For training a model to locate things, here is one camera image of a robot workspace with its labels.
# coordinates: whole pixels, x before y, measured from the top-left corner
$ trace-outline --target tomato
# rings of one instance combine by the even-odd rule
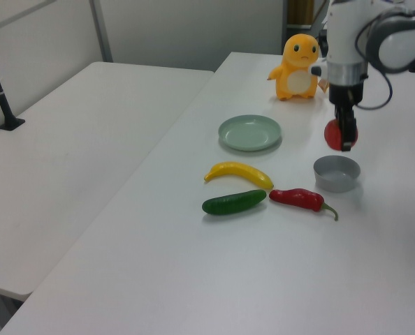
[[[324,138],[330,148],[341,151],[341,130],[337,119],[328,122],[326,129],[324,129]],[[355,142],[352,142],[351,147],[355,145],[357,139],[358,129],[356,130]]]

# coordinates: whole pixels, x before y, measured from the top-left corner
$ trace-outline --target toy cucumber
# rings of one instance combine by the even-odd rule
[[[256,206],[265,198],[264,190],[252,190],[206,200],[202,208],[203,211],[212,215],[234,214]]]

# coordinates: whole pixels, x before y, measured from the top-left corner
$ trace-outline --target silver bowl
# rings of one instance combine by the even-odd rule
[[[361,173],[356,161],[343,156],[324,156],[313,164],[316,184],[330,192],[346,192],[355,188]]]

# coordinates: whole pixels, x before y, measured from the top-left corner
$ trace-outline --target ceramic plate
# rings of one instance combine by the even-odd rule
[[[261,115],[240,115],[219,128],[220,140],[233,149],[256,151],[268,148],[281,137],[279,124]]]

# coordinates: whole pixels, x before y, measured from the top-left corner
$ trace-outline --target toy vegetable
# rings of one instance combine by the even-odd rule
[[[315,95],[318,77],[310,75],[308,67],[317,61],[318,55],[319,45],[310,35],[300,33],[287,40],[281,65],[268,76],[268,80],[276,79],[278,99],[283,101],[295,95],[312,98]]]
[[[265,198],[264,190],[252,190],[206,200],[202,208],[203,211],[212,215],[234,214],[256,206]]]
[[[290,204],[292,206],[311,209],[312,211],[328,209],[334,213],[335,221],[338,221],[338,213],[324,202],[322,195],[303,188],[295,188],[287,191],[273,190],[270,192],[270,199],[281,204]]]

